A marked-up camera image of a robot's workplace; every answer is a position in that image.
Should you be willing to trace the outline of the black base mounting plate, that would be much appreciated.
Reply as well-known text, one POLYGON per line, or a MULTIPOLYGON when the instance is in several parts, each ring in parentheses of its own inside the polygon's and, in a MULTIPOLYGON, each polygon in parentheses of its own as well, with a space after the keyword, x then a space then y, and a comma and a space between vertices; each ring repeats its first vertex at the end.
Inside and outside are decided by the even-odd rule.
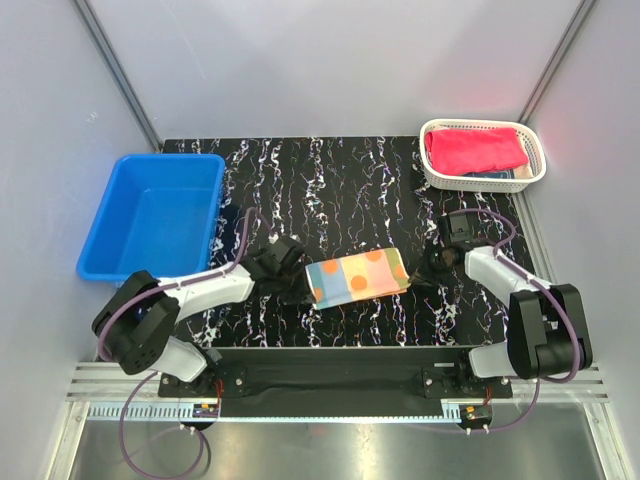
POLYGON ((198 402, 241 399, 250 405, 286 397, 359 405, 512 399, 509 381, 493 382, 476 395, 456 387, 453 367, 466 351, 434 346, 223 348, 211 374, 192 384, 163 375, 158 394, 198 402))

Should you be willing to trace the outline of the pink towel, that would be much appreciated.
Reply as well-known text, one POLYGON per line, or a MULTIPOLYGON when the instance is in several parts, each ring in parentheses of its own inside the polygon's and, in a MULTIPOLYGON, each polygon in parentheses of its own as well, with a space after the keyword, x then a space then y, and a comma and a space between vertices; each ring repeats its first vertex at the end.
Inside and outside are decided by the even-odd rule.
POLYGON ((529 161, 510 127, 432 130, 425 134, 425 146, 433 168, 448 176, 515 169, 529 161))

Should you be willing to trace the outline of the white perforated basket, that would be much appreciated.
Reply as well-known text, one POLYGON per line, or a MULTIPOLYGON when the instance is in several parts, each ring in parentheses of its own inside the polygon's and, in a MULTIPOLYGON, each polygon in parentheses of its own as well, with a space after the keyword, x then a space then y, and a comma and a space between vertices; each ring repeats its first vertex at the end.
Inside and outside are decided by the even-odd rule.
POLYGON ((518 193, 547 171, 537 135, 516 122, 430 120, 419 147, 425 178, 440 190, 518 193))

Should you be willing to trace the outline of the right aluminium frame post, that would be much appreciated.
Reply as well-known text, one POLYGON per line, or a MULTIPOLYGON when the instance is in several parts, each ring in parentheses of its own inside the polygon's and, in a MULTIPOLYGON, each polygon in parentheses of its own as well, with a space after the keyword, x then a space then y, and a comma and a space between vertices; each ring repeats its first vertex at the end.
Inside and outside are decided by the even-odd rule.
POLYGON ((569 56, 598 4, 598 0, 581 0, 578 3, 521 110, 518 117, 519 123, 529 125, 532 121, 538 107, 541 105, 564 61, 569 56))

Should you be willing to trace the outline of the aluminium rail profile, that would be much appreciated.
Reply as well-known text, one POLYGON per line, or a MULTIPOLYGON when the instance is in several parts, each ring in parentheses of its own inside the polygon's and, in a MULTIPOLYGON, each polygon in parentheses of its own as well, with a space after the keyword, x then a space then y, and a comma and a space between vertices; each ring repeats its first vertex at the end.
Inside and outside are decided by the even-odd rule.
MULTIPOLYGON (((75 367, 65 400, 124 401, 150 371, 126 375, 115 363, 81 362, 75 367)), ((538 401, 542 403, 608 403, 610 401, 600 371, 590 367, 570 383, 543 381, 538 401)))

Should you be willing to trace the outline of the teal beige Doraemon towel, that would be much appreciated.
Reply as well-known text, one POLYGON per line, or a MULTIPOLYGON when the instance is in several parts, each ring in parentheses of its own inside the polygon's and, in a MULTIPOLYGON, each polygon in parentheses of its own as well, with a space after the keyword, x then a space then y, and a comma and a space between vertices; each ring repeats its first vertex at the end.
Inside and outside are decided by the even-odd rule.
POLYGON ((509 170, 467 173, 465 174, 465 177, 489 178, 489 179, 498 179, 498 180, 527 180, 533 177, 533 172, 529 165, 523 165, 515 169, 509 169, 509 170))

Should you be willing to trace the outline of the aluminium frame post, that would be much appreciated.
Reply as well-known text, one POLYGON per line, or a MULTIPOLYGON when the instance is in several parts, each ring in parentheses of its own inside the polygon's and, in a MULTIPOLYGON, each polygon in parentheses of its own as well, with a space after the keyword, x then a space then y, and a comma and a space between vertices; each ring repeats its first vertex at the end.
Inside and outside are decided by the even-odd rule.
POLYGON ((529 125, 532 121, 538 107, 541 105, 564 61, 569 56, 598 4, 598 0, 581 0, 578 3, 521 110, 518 117, 519 123, 529 125))
POLYGON ((124 100, 129 113, 132 115, 145 140, 153 151, 160 152, 163 148, 164 141, 157 133, 149 115, 146 113, 91 2, 87 0, 71 0, 70 3, 87 30, 100 58, 124 100))

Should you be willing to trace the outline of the blue plastic bin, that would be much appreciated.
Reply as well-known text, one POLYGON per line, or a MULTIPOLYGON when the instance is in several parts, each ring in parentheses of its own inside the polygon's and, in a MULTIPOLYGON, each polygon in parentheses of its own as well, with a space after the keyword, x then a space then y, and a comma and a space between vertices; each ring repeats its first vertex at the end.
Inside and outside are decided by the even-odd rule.
POLYGON ((154 277, 206 270, 225 170, 216 154, 118 160, 77 262, 79 277, 121 284, 140 270, 154 277))

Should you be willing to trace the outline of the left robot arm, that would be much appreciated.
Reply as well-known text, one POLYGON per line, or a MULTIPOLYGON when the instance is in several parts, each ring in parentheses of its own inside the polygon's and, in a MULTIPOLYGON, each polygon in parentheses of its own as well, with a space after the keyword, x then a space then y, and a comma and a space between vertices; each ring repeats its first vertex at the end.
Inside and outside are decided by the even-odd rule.
POLYGON ((237 262, 198 274, 159 279, 146 270, 135 272, 93 320, 99 355, 128 375, 153 370, 181 381, 193 395, 206 395, 215 386, 217 361, 177 339, 175 325, 252 297, 308 300, 304 260, 303 246, 284 236, 237 262))

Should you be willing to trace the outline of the orange patterned towel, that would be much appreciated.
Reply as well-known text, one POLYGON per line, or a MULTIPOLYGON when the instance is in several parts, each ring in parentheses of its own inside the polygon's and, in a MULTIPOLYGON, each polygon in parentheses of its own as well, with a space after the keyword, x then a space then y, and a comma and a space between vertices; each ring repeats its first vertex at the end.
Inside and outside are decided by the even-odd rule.
POLYGON ((397 248, 385 248, 305 267, 313 305, 319 310, 401 294, 410 286, 397 248))

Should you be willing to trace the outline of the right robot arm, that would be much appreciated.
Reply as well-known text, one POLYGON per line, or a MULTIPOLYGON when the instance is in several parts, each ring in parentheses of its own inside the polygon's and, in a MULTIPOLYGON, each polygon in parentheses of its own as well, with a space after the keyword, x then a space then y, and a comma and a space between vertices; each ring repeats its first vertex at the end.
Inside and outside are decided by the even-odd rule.
POLYGON ((466 396, 488 391, 493 382, 545 380, 567 383, 592 366, 593 350, 582 297, 571 284, 553 284, 527 271, 501 250, 474 235, 470 214, 492 216, 509 227, 503 215, 490 210, 468 208, 444 214, 438 219, 439 246, 427 247, 409 284, 435 288, 445 276, 463 270, 471 280, 489 291, 507 308, 505 340, 474 347, 461 354, 453 367, 454 384, 466 396))

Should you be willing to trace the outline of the left aluminium frame post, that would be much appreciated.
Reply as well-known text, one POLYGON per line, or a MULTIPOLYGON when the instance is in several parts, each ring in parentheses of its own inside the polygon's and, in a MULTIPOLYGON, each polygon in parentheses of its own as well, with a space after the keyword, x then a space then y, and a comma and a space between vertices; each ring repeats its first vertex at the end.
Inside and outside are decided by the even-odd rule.
POLYGON ((129 113, 132 115, 145 140, 153 151, 160 152, 163 148, 164 141, 157 133, 149 115, 146 113, 91 2, 87 0, 71 0, 70 3, 87 30, 100 58, 124 100, 129 113))

